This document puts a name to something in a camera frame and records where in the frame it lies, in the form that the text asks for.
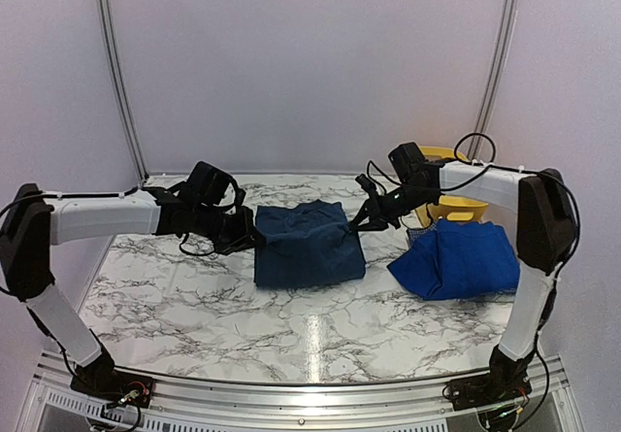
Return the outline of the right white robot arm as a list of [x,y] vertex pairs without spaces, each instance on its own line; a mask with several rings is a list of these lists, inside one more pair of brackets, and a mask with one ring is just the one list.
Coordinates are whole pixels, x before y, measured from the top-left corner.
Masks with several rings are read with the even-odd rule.
[[394,148],[389,160],[397,175],[395,189],[379,193],[370,175],[356,177],[367,198],[349,224],[352,231],[398,228],[402,216],[450,193],[515,215],[519,283],[507,328],[480,382],[487,399],[500,401],[525,377],[554,309],[560,273],[577,250],[581,223],[575,196],[554,169],[533,171],[458,156],[430,160],[414,142]]

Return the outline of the blue pleated skirt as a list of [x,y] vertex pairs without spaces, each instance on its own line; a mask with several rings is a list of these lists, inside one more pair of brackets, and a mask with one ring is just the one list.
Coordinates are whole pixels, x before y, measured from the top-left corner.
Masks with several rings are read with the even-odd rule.
[[403,288],[428,301],[512,292],[520,275],[503,227],[446,219],[416,238],[388,270]]

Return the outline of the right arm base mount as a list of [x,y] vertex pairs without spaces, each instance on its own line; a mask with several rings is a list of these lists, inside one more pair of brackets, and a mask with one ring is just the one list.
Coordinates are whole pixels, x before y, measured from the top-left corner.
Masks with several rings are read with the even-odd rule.
[[442,396],[452,404],[454,411],[464,411],[525,399],[531,392],[527,376],[508,382],[496,382],[491,374],[481,374],[449,381],[442,390]]

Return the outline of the grey-blue garment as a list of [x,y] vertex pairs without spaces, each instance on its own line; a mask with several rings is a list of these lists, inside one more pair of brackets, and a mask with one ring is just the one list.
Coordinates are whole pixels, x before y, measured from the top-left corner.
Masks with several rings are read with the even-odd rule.
[[264,237],[254,254],[254,283],[259,288],[326,286],[366,275],[360,239],[349,229],[340,202],[260,206],[255,226]]

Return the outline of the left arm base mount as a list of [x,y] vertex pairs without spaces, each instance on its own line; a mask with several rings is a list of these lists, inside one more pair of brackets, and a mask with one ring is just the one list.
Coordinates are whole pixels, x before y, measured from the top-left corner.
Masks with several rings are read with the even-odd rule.
[[101,384],[73,376],[70,387],[79,393],[106,400],[114,407],[130,405],[147,408],[153,393],[154,378],[114,372],[109,382]]

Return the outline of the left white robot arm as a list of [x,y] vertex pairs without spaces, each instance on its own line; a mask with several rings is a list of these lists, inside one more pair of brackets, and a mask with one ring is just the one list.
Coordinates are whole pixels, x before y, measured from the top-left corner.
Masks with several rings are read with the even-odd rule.
[[204,161],[169,187],[137,185],[120,192],[64,192],[23,184],[1,212],[3,291],[17,299],[40,330],[76,364],[74,377],[103,398],[121,391],[121,374],[87,327],[54,274],[57,249],[104,243],[117,236],[202,237],[215,255],[263,240],[236,179]]

